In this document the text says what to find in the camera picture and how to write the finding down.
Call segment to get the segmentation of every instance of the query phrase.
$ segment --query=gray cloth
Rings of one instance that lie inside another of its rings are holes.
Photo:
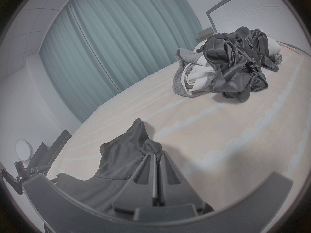
[[[179,68],[173,78],[173,91],[181,96],[181,74],[183,69],[198,55],[186,56],[184,50],[178,49],[176,59]],[[278,66],[269,58],[268,39],[265,33],[258,29],[249,30],[241,27],[233,33],[217,33],[212,35],[205,44],[197,50],[203,53],[209,64],[216,71],[211,84],[193,92],[199,96],[207,92],[221,92],[224,97],[236,98],[241,102],[248,100],[250,92],[257,92],[268,88],[266,77],[261,67],[277,72]]]
[[[126,133],[101,145],[102,158],[94,177],[81,181],[60,173],[56,186],[99,212],[113,214],[112,202],[146,154],[153,152],[160,160],[161,150],[161,144],[150,140],[144,123],[136,119]]]

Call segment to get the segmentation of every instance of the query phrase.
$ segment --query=ceiling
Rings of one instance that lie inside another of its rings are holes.
[[[17,14],[0,45],[0,82],[25,67],[38,53],[45,33],[69,0],[29,0]]]

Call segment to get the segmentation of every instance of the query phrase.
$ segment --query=teal curtain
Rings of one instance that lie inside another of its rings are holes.
[[[84,122],[100,105],[196,46],[187,0],[71,0],[40,57],[55,89]]]

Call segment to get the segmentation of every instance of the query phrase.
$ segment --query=bed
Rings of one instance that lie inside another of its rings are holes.
[[[87,180],[99,167],[99,147],[136,118],[160,142],[193,188],[215,210],[245,196],[272,171],[294,181],[279,214],[291,204],[311,166],[311,57],[281,44],[269,88],[245,103],[208,93],[185,98],[172,91],[178,63],[146,77],[100,106],[73,134],[49,170]]]

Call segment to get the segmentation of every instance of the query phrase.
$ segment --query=black satin garment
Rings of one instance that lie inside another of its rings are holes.
[[[250,92],[268,88],[261,67],[277,72],[269,58],[268,38],[258,29],[240,27],[233,33],[217,33],[197,50],[216,71],[208,90],[222,92],[226,98],[248,100]]]

